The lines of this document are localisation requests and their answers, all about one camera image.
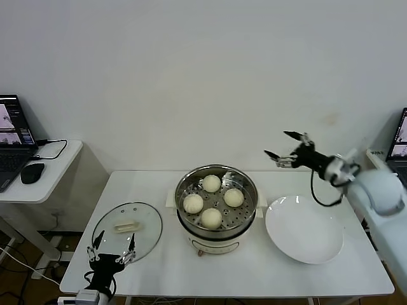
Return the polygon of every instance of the monitor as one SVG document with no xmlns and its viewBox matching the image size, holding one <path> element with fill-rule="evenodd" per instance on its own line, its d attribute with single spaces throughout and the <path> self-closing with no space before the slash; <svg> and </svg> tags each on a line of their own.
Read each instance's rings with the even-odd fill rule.
<svg viewBox="0 0 407 305">
<path fill-rule="evenodd" d="M 37 147 L 16 95 L 0 95 L 0 147 Z"/>
<path fill-rule="evenodd" d="M 399 126 L 387 155 L 387 160 L 407 161 L 407 108 L 403 109 Z"/>
</svg>

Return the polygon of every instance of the laptop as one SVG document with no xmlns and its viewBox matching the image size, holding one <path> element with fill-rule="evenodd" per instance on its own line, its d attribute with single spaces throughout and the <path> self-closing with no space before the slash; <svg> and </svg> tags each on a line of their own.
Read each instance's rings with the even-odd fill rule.
<svg viewBox="0 0 407 305">
<path fill-rule="evenodd" d="M 0 94 L 0 193 L 37 150 L 17 96 Z"/>
</svg>

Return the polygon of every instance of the white plate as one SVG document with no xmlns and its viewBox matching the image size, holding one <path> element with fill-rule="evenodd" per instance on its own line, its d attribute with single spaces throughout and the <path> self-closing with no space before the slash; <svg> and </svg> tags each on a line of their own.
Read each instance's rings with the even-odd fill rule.
<svg viewBox="0 0 407 305">
<path fill-rule="evenodd" d="M 329 210 L 306 197 L 281 197 L 267 208 L 268 234 L 281 251 L 297 261 L 328 262 L 343 246 L 342 227 Z"/>
</svg>

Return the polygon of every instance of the computer mouse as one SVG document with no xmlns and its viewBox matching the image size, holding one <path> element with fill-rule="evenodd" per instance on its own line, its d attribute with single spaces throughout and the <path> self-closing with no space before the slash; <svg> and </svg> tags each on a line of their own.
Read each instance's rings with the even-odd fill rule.
<svg viewBox="0 0 407 305">
<path fill-rule="evenodd" d="M 43 173 L 45 164 L 44 163 L 34 163 L 27 165 L 21 171 L 21 182 L 24 184 L 31 184 L 37 182 Z"/>
</svg>

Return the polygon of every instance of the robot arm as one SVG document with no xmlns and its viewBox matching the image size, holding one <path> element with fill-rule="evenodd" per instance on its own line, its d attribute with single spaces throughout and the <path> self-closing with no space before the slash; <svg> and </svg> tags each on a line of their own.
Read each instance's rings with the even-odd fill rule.
<svg viewBox="0 0 407 305">
<path fill-rule="evenodd" d="M 122 272 L 125 267 L 135 259 L 135 235 L 128 244 L 128 250 L 123 255 L 100 254 L 98 248 L 103 239 L 104 231 L 95 238 L 91 247 L 87 247 L 89 256 L 89 266 L 93 271 L 85 273 L 84 278 L 89 282 L 89 286 L 80 290 L 76 297 L 59 297 L 58 305 L 108 305 L 116 293 L 116 281 L 114 275 Z"/>
<path fill-rule="evenodd" d="M 397 284 L 407 295 L 407 209 L 405 209 L 406 191 L 400 180 L 391 172 L 384 170 L 368 170 L 360 173 L 360 166 L 342 158 L 339 155 L 325 156 L 315 151 L 315 144 L 306 133 L 284 132 L 288 136 L 299 140 L 301 144 L 289 155 L 278 156 L 265 151 L 278 167 L 298 168 L 308 167 L 322 180 L 330 182 L 333 187 L 341 189 L 342 196 L 346 195 L 351 205 L 363 214 L 369 224 L 371 236 Z M 324 205 L 312 196 L 319 204 Z"/>
</svg>

